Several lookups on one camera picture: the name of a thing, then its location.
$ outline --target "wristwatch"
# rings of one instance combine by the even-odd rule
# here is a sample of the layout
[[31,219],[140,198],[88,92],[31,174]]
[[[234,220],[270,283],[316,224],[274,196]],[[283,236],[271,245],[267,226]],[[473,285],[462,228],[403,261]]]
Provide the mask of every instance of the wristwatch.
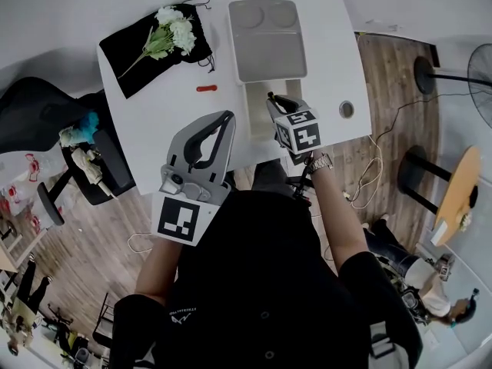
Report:
[[313,175],[316,170],[324,167],[328,167],[330,169],[333,168],[333,163],[331,162],[330,156],[326,153],[322,153],[321,157],[311,162],[309,165],[309,175]]

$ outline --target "flower stem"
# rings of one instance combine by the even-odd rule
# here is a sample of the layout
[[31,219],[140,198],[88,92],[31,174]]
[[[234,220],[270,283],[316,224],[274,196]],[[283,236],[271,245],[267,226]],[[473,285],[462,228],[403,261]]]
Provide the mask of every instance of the flower stem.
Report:
[[147,56],[147,51],[145,51],[144,53],[142,53],[140,56],[138,56],[137,60],[135,60],[135,62],[130,66],[128,67],[128,70],[126,70],[123,74],[121,74],[119,78],[121,78],[123,75],[125,75],[127,72],[130,71],[131,68],[133,68],[134,65],[136,65],[140,60],[142,60],[145,56]]

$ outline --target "round table top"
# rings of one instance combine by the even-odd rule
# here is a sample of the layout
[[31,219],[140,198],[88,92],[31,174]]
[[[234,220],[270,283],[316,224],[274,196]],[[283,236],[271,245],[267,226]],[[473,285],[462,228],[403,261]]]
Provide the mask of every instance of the round table top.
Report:
[[470,211],[470,195],[480,174],[480,151],[470,146],[451,175],[446,194],[437,209],[434,228],[440,220],[447,224],[447,230],[436,246],[445,244],[460,228],[461,218]]

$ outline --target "black bag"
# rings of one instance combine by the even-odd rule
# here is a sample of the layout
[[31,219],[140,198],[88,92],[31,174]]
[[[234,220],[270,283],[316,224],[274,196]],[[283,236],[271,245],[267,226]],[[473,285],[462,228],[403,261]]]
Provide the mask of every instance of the black bag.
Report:
[[127,28],[123,28],[99,43],[126,98],[134,95],[173,65],[181,62],[196,63],[212,54],[203,34],[196,7],[189,4],[176,4],[174,7],[176,10],[181,11],[185,18],[192,17],[191,27],[196,40],[189,55],[182,56],[182,50],[175,48],[171,54],[159,60],[146,56],[123,77],[118,78],[141,55],[151,27],[153,27],[153,30],[158,27],[158,20],[155,18],[157,12],[140,19]]

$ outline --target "chair wheel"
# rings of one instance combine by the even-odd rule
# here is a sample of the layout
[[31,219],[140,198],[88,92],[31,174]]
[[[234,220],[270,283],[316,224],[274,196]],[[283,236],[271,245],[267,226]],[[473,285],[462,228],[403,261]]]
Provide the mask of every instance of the chair wheel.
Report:
[[6,221],[7,228],[10,228],[12,230],[12,236],[16,237],[17,236],[17,228],[13,225],[11,221]]

